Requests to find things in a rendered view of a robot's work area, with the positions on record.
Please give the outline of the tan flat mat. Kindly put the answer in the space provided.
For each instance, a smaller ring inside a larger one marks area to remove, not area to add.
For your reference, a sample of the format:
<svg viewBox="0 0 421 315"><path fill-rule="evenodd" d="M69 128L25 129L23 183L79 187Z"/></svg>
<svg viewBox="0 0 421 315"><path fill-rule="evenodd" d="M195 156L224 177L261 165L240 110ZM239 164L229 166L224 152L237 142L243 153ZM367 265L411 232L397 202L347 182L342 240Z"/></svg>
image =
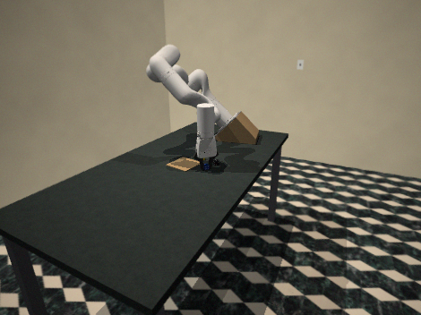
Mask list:
<svg viewBox="0 0 421 315"><path fill-rule="evenodd" d="M188 171L200 164L199 161L187 158L187 157L181 157L169 164L166 164L166 166L171 166L176 169L182 170L182 171Z"/></svg>

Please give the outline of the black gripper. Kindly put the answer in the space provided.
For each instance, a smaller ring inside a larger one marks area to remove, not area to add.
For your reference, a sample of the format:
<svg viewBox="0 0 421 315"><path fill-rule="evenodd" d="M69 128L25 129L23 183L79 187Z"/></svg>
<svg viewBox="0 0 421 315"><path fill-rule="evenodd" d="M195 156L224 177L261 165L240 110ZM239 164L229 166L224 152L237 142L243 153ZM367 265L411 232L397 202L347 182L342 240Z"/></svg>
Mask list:
<svg viewBox="0 0 421 315"><path fill-rule="evenodd" d="M203 159L209 158L210 168L212 167L213 159L218 156L215 137L203 139L198 136L196 141L196 149L193 158L200 162L200 169L203 170ZM198 157L197 157L198 156Z"/></svg>

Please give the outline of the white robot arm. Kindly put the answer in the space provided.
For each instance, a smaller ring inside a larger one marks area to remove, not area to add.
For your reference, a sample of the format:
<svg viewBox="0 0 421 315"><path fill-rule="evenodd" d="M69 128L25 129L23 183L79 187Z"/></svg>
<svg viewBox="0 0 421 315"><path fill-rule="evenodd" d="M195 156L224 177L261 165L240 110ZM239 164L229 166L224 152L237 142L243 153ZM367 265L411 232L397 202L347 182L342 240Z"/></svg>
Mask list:
<svg viewBox="0 0 421 315"><path fill-rule="evenodd" d="M197 136L211 138L215 123L219 129L225 124L223 129L237 114L232 116L212 95L205 71L198 69L188 76L176 65L179 58L177 47L164 46L150 59L146 73L152 81L161 82L179 103L197 108ZM198 93L200 89L202 94Z"/></svg>

